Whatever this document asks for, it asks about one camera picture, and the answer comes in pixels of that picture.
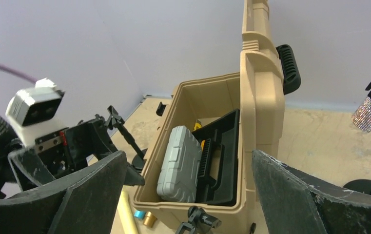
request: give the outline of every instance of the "blue object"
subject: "blue object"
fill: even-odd
[[[134,217],[137,219],[144,219],[145,214],[145,211],[135,211]]]

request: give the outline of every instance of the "gray wall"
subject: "gray wall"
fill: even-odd
[[[353,110],[371,80],[371,1],[269,0],[275,45],[292,46],[303,84],[289,105]],[[239,70],[243,0],[98,0],[146,94]]]
[[[142,99],[109,29],[90,0],[0,1],[0,63],[67,93],[58,116],[68,125],[114,105],[127,117]],[[0,115],[31,84],[0,72]]]

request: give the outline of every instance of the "yellow tube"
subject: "yellow tube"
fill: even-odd
[[[135,224],[128,198],[128,192],[122,189],[117,207],[119,218],[121,220],[124,233],[138,234],[137,225]]]

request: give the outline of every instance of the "cable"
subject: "cable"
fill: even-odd
[[[35,77],[29,76],[29,75],[27,75],[25,73],[22,73],[22,72],[17,71],[17,70],[15,70],[13,68],[4,66],[2,64],[0,64],[0,70],[1,71],[4,71],[4,72],[7,72],[7,73],[10,73],[12,75],[15,75],[17,77],[20,77],[20,78],[22,78],[24,80],[27,80],[29,82],[32,82],[33,84],[36,83],[36,81],[38,81],[38,79],[36,79]]]

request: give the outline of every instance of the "gray plastic case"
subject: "gray plastic case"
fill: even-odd
[[[201,154],[199,142],[187,127],[172,129],[156,188],[162,199],[195,202]]]

